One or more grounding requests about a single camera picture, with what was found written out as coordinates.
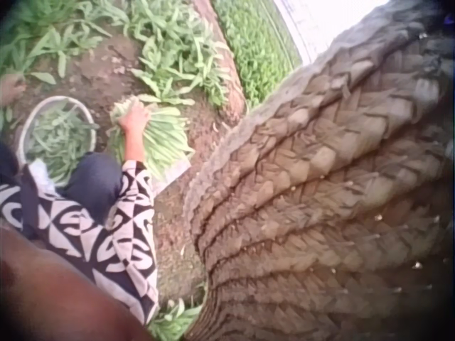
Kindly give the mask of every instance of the soil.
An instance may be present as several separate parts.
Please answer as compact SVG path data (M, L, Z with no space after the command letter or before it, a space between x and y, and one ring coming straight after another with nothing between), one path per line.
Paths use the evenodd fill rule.
M31 110L49 96L67 95L84 103L100 125L97 132L97 151L105 150L106 131L111 128L109 111L115 102L131 94L147 92L128 71L137 67L139 46L124 36L104 40L96 49L68 63L67 75L56 86L28 79L26 93L15 103L13 110L20 120L14 132L16 142L23 123ZM53 60L41 60L34 71L51 72L56 79ZM196 104L181 108L190 119L188 140L196 154L191 168L167 187L155 199L154 239L159 263L159 291L161 302L179 297L188 299L196 286L204 281L204 269L195 253L189 231L182 220L183 200L188 184L227 131L217 110L212 108L203 93L195 93Z
M218 16L214 11L210 0L193 0L195 10L202 18L205 18L213 28L213 35L217 41L223 42L226 46L225 36L218 23ZM227 101L220 110L223 119L231 126L237 125L239 120L245 115L246 101L243 94L243 88L234 63L234 55L230 50L219 49L223 55L220 61L220 67L226 67L229 70L230 81L227 81Z

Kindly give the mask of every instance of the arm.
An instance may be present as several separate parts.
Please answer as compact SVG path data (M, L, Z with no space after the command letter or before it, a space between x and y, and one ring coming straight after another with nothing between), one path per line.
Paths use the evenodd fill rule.
M112 243L140 297L141 311L136 316L149 322L158 306L157 269L152 218L154 197L145 159L143 131L149 120L148 110L136 103L119 124L125 135L125 162L122 167L122 191L114 213Z
M143 142L144 129L149 121L149 109L140 102L135 102L132 108L120 120L119 124L125 135L125 161L145 161Z

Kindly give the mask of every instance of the woman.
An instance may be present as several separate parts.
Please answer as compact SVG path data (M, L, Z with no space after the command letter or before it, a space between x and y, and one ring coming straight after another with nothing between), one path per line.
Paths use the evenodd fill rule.
M22 93L19 80L7 75L0 81L0 105ZM0 142L1 216L28 240L69 261L142 324L158 305L153 195L143 164L147 113L135 103L119 122L125 135L123 166L106 154L87 153L66 187L57 190L42 181L39 163L19 172L16 156Z

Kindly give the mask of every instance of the metal bowl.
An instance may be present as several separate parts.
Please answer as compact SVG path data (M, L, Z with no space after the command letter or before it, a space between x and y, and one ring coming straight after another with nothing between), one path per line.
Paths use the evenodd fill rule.
M67 97L67 96L52 96L48 97L45 100L41 101L31 112L30 116L27 118L26 123L23 126L21 135L19 136L19 144L18 144L18 149L17 149L17 157L18 161L21 164L21 166L25 165L27 163L27 145L28 142L30 141L30 135L31 132L33 131L33 128L37 122L37 118L39 117L40 114L45 112L47 109L52 107L58 102L66 101L68 104L74 104L79 110L80 118L86 121L87 123L94 124L95 122L93 121L93 117L90 114L88 108L80 101L77 99L74 99L72 97ZM96 131L92 130L90 132L90 142L89 142L89 147L87 151L94 151L95 149L95 144L96 144Z

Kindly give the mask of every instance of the leafy green vegetable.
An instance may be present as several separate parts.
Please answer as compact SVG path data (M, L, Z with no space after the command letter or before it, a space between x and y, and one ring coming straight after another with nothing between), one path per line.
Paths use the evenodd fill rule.
M163 103L191 105L183 95L202 87L216 106L225 102L228 71L218 67L219 48L210 25L184 0L133 0L127 32L144 44L143 70L133 74Z
M213 7L234 53L250 107L297 66L300 58L272 0L214 0Z
M102 36L111 36L97 25L99 20L118 22L118 13L111 13L113 5L109 0L40 0L24 1L12 13L0 46L0 74L6 71L30 75L35 61L42 55L57 60L58 75L66 75L71 56L95 48ZM128 19L123 13L122 24ZM49 81L33 74L34 77Z
M179 341L198 317L202 305L185 307L185 303L181 298L177 303L170 300L167 309L160 312L154 318L149 326L151 334L160 341Z
M68 101L54 104L38 115L26 157L29 161L40 158L47 165L50 178L65 183L89 151L91 131L98 126L83 121L80 109Z
M154 101L153 97L141 94L116 103L111 111L114 127L109 131L108 146L119 162L124 160L124 135L117 121L128 112L133 101L141 99L145 102ZM178 109L163 107L153 109L150 113L151 119L144 131L145 164L155 178L163 180L168 167L194 153L194 150L188 146L185 133L188 120L180 116Z

